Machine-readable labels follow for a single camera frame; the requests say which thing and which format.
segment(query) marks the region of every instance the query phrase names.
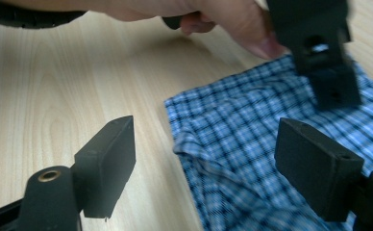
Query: black bracket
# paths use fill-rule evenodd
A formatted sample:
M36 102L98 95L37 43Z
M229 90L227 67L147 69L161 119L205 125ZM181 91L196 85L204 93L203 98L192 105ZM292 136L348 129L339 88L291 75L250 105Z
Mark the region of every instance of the black bracket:
M69 167L49 167L28 180L22 199L0 208L0 230L82 230L79 213L110 218L136 164L132 116L106 124Z
M357 215L354 230L373 230L373 171L361 174L363 158L312 126L281 118L276 167L326 221Z
M351 40L347 0L267 0L279 43L299 75L309 77L319 110L361 104L355 70L343 43Z

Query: fabric fold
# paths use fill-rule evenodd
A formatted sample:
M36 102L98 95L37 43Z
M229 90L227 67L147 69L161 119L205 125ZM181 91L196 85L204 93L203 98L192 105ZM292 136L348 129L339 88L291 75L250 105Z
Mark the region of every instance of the fabric fold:
M373 170L373 80L355 64L363 105L319 112L306 77L284 56L165 101L205 230L352 230L325 222L275 168L281 117L314 126Z

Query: screw hole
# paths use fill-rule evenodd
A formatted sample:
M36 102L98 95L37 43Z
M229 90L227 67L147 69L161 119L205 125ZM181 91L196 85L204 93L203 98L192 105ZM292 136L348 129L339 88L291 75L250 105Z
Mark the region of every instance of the screw hole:
M60 175L61 175L61 172L58 170L49 170L49 171L43 172L37 180L40 182L49 182L49 181L55 180Z

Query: wooden surface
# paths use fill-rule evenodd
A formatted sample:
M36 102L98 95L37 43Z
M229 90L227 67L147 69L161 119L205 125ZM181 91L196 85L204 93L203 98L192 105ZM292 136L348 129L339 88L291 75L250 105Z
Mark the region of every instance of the wooden surface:
M373 0L354 1L353 57L373 78ZM108 121L135 118L137 165L112 218L85 230L199 230L163 100L260 64L220 29L184 37L159 18L87 13L52 30L0 26L0 207L73 155Z

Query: checkered cloth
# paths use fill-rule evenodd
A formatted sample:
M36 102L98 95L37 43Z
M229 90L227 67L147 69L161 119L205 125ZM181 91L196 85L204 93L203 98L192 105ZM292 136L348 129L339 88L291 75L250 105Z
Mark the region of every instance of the checkered cloth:
M314 126L373 170L373 81L356 64L363 106L319 112L290 56L165 101L179 156L205 230L351 230L325 222L275 168L280 117Z

